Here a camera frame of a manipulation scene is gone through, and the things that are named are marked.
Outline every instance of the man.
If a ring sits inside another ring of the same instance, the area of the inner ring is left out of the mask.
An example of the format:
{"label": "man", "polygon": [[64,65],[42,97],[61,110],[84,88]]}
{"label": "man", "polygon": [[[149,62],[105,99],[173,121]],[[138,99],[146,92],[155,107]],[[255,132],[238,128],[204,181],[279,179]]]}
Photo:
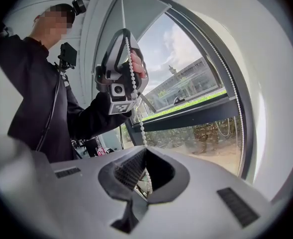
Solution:
{"label": "man", "polygon": [[[61,77],[46,59],[48,50],[68,32],[74,19],[70,5],[55,5],[36,17],[29,37],[0,38],[0,66],[23,96],[8,135],[24,141],[32,150],[43,135],[57,79]],[[141,60],[136,54],[131,56],[133,70],[145,77]],[[74,159],[70,139],[90,139],[118,127],[131,116],[131,112],[110,116],[108,109],[109,98],[105,93],[99,93],[88,108],[82,109],[71,87],[65,87],[61,80],[50,128],[40,151],[49,162]]]}

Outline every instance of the sky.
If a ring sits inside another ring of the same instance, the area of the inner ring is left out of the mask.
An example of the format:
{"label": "sky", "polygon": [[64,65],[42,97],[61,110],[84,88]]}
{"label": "sky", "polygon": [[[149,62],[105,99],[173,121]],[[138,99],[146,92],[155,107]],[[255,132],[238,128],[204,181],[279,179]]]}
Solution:
{"label": "sky", "polygon": [[154,22],[138,44],[149,74],[144,95],[172,76],[169,65],[179,71],[202,57],[187,35],[165,14]]}

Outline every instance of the black long-sleeve shirt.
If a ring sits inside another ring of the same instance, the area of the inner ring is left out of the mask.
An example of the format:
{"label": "black long-sleeve shirt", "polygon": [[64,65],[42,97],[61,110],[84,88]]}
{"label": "black long-sleeve shirt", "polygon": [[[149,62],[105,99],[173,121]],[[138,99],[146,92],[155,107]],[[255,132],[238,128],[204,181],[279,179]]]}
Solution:
{"label": "black long-sleeve shirt", "polygon": [[[0,39],[0,66],[23,96],[8,135],[24,141],[35,150],[45,128],[58,77],[55,66],[47,61],[49,51],[40,42],[17,35]],[[105,93],[97,97],[85,110],[60,81],[59,92],[50,128],[41,151],[49,162],[72,160],[74,150],[70,139],[90,139],[125,122],[131,112],[108,115],[109,101]]]}

